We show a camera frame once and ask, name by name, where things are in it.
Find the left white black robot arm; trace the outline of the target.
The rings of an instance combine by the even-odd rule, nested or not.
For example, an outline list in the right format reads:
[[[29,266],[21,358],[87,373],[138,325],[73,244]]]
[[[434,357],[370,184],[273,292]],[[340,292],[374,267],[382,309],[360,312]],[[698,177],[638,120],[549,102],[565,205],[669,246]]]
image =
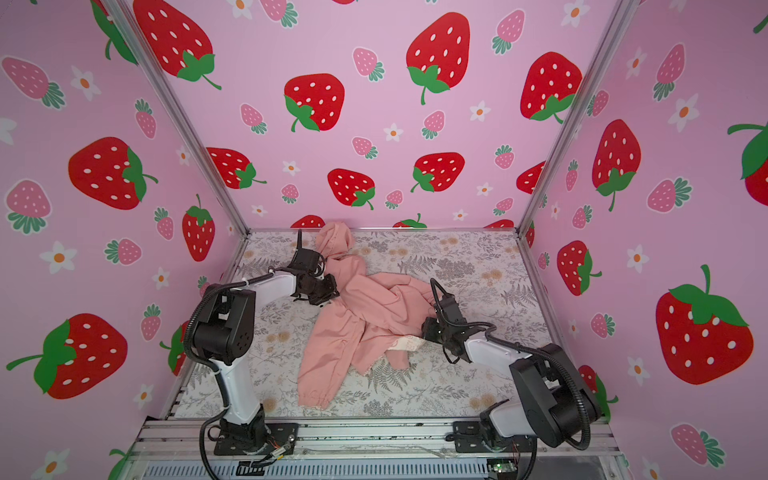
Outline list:
[[[256,314],[282,298],[322,306],[338,297],[336,280],[325,266],[320,253],[299,248],[285,267],[209,287],[190,317],[184,353],[212,372],[223,403],[215,422],[223,439],[237,449],[255,453],[269,436],[244,360],[255,338]]]

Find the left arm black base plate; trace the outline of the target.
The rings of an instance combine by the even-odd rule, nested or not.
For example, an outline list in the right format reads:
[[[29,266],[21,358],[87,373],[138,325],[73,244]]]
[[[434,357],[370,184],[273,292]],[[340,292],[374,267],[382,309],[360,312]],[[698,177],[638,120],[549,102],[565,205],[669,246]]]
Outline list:
[[[215,456],[292,455],[298,437],[298,423],[234,425],[221,422]]]

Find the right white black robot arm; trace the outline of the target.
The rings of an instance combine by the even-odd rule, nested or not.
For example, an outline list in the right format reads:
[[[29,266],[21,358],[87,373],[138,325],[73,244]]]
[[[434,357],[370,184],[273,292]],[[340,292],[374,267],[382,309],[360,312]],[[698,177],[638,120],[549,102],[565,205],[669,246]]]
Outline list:
[[[517,392],[515,402],[504,400],[486,408],[469,432],[454,433],[456,441],[489,451],[504,451],[524,437],[549,447],[589,448],[591,425],[602,410],[560,346],[534,348],[499,338],[495,325],[466,320],[451,295],[437,300],[435,311],[422,327],[425,340],[441,345],[451,364],[477,364],[511,379]]]

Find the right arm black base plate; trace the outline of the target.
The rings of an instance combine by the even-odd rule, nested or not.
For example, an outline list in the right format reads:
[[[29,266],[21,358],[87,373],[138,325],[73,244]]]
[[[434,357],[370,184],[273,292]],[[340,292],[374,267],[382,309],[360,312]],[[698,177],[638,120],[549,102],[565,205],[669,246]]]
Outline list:
[[[455,421],[444,440],[452,443],[458,453],[530,453],[535,449],[534,437],[502,437],[481,420]]]

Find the pink hooded zip jacket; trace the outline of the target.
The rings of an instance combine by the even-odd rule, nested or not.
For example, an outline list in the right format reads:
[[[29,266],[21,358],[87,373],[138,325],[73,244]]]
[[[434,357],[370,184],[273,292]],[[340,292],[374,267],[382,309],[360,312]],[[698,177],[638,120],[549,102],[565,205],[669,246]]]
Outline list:
[[[395,370],[409,368],[409,352],[395,346],[420,337],[434,315],[428,283],[405,274],[368,274],[365,260],[350,253],[351,230],[341,222],[325,225],[316,249],[340,296],[324,306],[315,321],[298,373],[298,405],[326,409],[350,368],[367,374],[382,357]]]

